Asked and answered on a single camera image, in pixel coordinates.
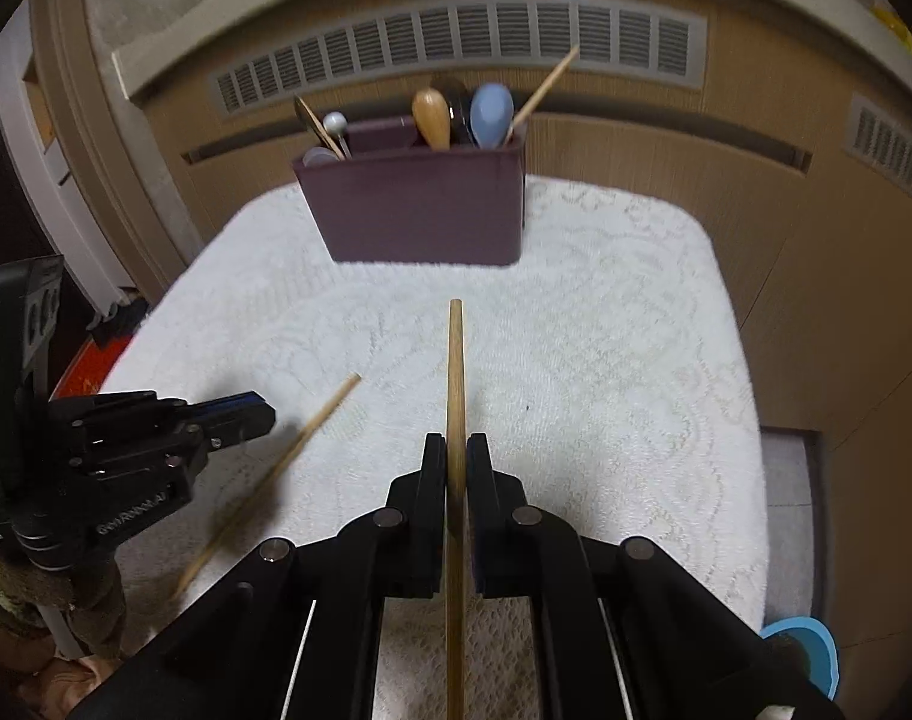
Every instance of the bolt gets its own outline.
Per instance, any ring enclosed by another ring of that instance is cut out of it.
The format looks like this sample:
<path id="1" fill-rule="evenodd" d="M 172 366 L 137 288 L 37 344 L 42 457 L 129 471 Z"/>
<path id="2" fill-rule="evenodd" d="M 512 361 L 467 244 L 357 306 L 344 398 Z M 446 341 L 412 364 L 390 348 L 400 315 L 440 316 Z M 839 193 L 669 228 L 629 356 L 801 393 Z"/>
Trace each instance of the bolt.
<path id="1" fill-rule="evenodd" d="M 623 549 L 633 560 L 649 560 L 650 557 L 656 554 L 656 547 L 653 543 L 648 538 L 642 538 L 642 536 L 630 538 L 623 544 Z"/>
<path id="2" fill-rule="evenodd" d="M 402 512 L 392 506 L 385 506 L 373 512 L 373 522 L 377 528 L 395 528 L 402 524 Z"/>
<path id="3" fill-rule="evenodd" d="M 538 525 L 542 512 L 535 506 L 520 506 L 512 510 L 512 521 L 517 525 Z"/>
<path id="4" fill-rule="evenodd" d="M 259 557 L 266 562 L 276 562 L 289 555 L 289 543 L 285 538 L 268 538 L 259 546 Z"/>

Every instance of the vent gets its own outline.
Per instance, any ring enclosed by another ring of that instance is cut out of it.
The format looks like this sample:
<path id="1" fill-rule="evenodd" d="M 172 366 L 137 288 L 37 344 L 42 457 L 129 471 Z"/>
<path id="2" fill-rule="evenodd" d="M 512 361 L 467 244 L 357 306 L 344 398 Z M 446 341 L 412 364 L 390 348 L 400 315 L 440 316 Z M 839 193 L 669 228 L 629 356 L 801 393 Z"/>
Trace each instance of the vent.
<path id="1" fill-rule="evenodd" d="M 569 5 L 540 2 L 536 6 L 536 24 L 539 25 L 539 54 L 565 56 L 573 47 L 569 37 Z"/>
<path id="2" fill-rule="evenodd" d="M 352 39 L 356 42 L 360 69 L 375 70 L 386 66 L 386 60 L 383 59 L 383 42 L 379 37 L 379 25 L 374 20 L 357 23 L 352 28 Z"/>
<path id="3" fill-rule="evenodd" d="M 258 102 L 259 95 L 256 93 L 256 84 L 253 83 L 253 71 L 250 66 L 243 65 L 236 68 L 236 85 L 239 87 L 240 97 L 243 98 L 243 105 Z"/>
<path id="4" fill-rule="evenodd" d="M 444 7 L 424 10 L 419 14 L 419 28 L 422 30 L 422 47 L 426 59 L 453 59 L 452 27 L 449 25 L 449 10 Z"/>
<path id="5" fill-rule="evenodd" d="M 274 55 L 283 89 L 299 89 L 299 66 L 292 47 L 278 50 Z"/>
<path id="6" fill-rule="evenodd" d="M 861 95 L 853 95 L 843 149 L 912 194 L 912 133 Z"/>
<path id="7" fill-rule="evenodd" d="M 413 17 L 408 13 L 386 20 L 386 37 L 390 44 L 392 64 L 411 65 L 419 61 Z"/>
<path id="8" fill-rule="evenodd" d="M 335 29 L 325 34 L 326 58 L 333 77 L 348 76 L 353 72 L 352 52 L 349 50 L 349 35 L 345 29 Z"/>
<path id="9" fill-rule="evenodd" d="M 299 41 L 299 59 L 302 60 L 302 74 L 306 83 L 315 83 L 326 78 L 326 66 L 323 65 L 323 52 L 320 51 L 319 38 Z"/>
<path id="10" fill-rule="evenodd" d="M 259 83 L 259 93 L 264 98 L 275 95 L 280 90 L 280 86 L 275 81 L 275 75 L 272 72 L 272 62 L 267 56 L 261 56 L 253 61 L 253 69 L 256 70 L 256 81 Z"/>
<path id="11" fill-rule="evenodd" d="M 648 13 L 619 11 L 619 64 L 649 67 L 649 25 Z"/>
<path id="12" fill-rule="evenodd" d="M 486 5 L 464 5 L 456 8 L 459 42 L 463 56 L 492 56 L 490 14 Z"/>
<path id="13" fill-rule="evenodd" d="M 496 4 L 496 27 L 499 31 L 499 53 L 502 56 L 531 55 L 529 7 L 525 2 Z"/>
<path id="14" fill-rule="evenodd" d="M 703 16 L 630 0 L 436 0 L 373 11 L 237 57 L 210 76 L 225 115 L 341 83 L 440 67 L 548 70 L 577 41 L 576 71 L 699 89 Z M 872 160 L 912 165 L 895 134 L 872 129 Z"/>
<path id="15" fill-rule="evenodd" d="M 219 87 L 219 96 L 223 100 L 223 106 L 227 113 L 232 113 L 239 107 L 239 97 L 236 94 L 236 87 L 232 85 L 232 76 L 223 74 L 216 79 L 216 85 Z"/>
<path id="16" fill-rule="evenodd" d="M 656 38 L 656 66 L 664 73 L 686 75 L 689 24 L 676 19 L 659 19 Z"/>
<path id="17" fill-rule="evenodd" d="M 580 5 L 579 59 L 590 62 L 608 62 L 611 59 L 612 43 L 610 9 Z"/>

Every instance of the floor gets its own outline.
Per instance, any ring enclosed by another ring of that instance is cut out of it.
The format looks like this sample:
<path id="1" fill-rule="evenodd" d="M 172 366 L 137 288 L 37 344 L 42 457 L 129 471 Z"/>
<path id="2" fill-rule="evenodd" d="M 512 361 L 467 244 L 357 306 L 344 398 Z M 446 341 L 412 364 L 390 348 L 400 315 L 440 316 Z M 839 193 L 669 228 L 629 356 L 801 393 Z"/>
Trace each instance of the floor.
<path id="1" fill-rule="evenodd" d="M 813 502 L 803 437 L 763 432 L 762 464 L 769 520 L 764 618 L 768 625 L 811 613 L 815 573 Z"/>

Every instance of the wooden stick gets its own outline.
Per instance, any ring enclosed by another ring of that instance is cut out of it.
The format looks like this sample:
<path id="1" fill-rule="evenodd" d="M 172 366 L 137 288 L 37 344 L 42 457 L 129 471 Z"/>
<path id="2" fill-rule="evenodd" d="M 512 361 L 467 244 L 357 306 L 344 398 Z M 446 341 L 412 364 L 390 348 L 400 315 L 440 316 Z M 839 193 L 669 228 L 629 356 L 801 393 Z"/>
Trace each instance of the wooden stick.
<path id="1" fill-rule="evenodd" d="M 519 127 L 522 122 L 525 122 L 526 119 L 529 119 L 533 111 L 536 110 L 536 105 L 539 105 L 542 102 L 542 99 L 546 96 L 546 93 L 553 88 L 553 84 L 555 84 L 560 79 L 560 76 L 565 72 L 565 69 L 569 67 L 569 63 L 576 58 L 576 55 L 578 55 L 578 53 L 579 44 L 577 43 L 572 47 L 572 49 L 569 50 L 569 53 L 565 55 L 562 60 L 560 60 L 560 63 L 553 68 L 551 73 L 546 76 L 544 81 L 539 84 L 539 88 L 536 89 L 534 93 L 529 95 L 529 100 L 526 100 L 526 103 L 522 106 L 522 108 L 520 108 L 520 112 L 512 117 L 512 124 L 510 124 L 510 128 L 506 130 L 506 138 L 503 141 L 503 146 L 506 146 L 506 143 L 510 142 L 510 138 L 512 138 L 512 131 Z"/>
<path id="2" fill-rule="evenodd" d="M 463 528 L 466 507 L 466 380 L 463 302 L 449 302 L 449 373 L 446 387 L 446 720 L 463 720 Z"/>
<path id="3" fill-rule="evenodd" d="M 294 105 L 296 105 L 296 114 L 302 119 L 304 124 L 307 124 L 313 132 L 315 132 L 316 137 L 322 141 L 323 145 L 326 148 L 332 149 L 333 153 L 336 154 L 340 159 L 346 159 L 346 155 L 343 153 L 342 148 L 336 145 L 336 141 L 330 137 L 329 133 L 326 132 L 325 127 L 316 117 L 316 114 L 313 113 L 313 109 L 310 108 L 305 100 L 299 95 L 296 95 L 296 99 L 293 100 Z"/>
<path id="4" fill-rule="evenodd" d="M 173 591 L 171 600 L 179 598 L 179 596 L 185 592 L 186 587 L 189 587 L 190 584 L 192 584 L 192 581 L 196 579 L 196 575 L 200 573 L 200 570 L 203 570 L 203 567 L 210 560 L 212 560 L 213 555 L 216 554 L 219 547 L 227 540 L 229 534 L 248 519 L 253 504 L 261 498 L 262 494 L 265 493 L 278 478 L 280 478 L 283 471 L 291 466 L 292 462 L 306 446 L 306 443 L 313 437 L 313 434 L 323 426 L 323 423 L 330 418 L 340 403 L 342 403 L 344 399 L 346 399 L 346 396 L 352 391 L 352 388 L 359 384 L 360 381 L 361 379 L 358 373 L 354 373 L 350 376 L 336 391 L 336 394 L 326 401 L 323 408 L 313 415 L 313 418 L 311 418 L 309 422 L 306 422 L 302 430 L 299 431 L 299 434 L 296 434 L 296 440 L 294 440 L 293 444 L 290 446 L 289 451 L 282 456 L 277 464 L 272 467 L 270 472 L 262 478 L 250 496 L 232 513 L 224 526 L 220 528 L 219 533 L 216 533 L 215 538 L 213 538 L 213 540 L 206 545 L 205 549 L 203 549 L 203 552 L 200 552 L 200 555 L 186 567 L 184 572 L 182 572 L 182 575 L 179 577 L 179 582 L 176 584 L 176 589 Z"/>

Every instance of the white tablecloth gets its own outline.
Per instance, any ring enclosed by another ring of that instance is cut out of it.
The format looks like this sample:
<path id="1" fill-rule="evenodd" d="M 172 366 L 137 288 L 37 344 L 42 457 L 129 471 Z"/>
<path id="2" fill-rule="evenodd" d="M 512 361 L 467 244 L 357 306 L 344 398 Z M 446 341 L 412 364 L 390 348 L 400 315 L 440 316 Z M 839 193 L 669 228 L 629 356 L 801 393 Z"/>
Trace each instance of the white tablecloth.
<path id="1" fill-rule="evenodd" d="M 488 435 L 493 466 L 586 536 L 653 538 L 760 627 L 760 438 L 712 244 L 625 191 L 530 177 L 526 202 L 507 269 L 335 265 L 298 186 L 248 204 L 190 266 L 104 389 L 254 389 L 277 428 L 213 455 L 195 501 L 119 550 L 128 648 L 178 611 L 162 604 L 176 576 L 350 372 L 363 382 L 185 604 L 263 538 L 332 536 L 419 467 L 425 434 L 445 432 L 450 298 L 464 301 L 467 429 Z M 469 715 L 536 716 L 525 603 L 474 602 L 468 636 Z M 388 602 L 373 716 L 442 717 L 444 651 L 439 599 Z"/>

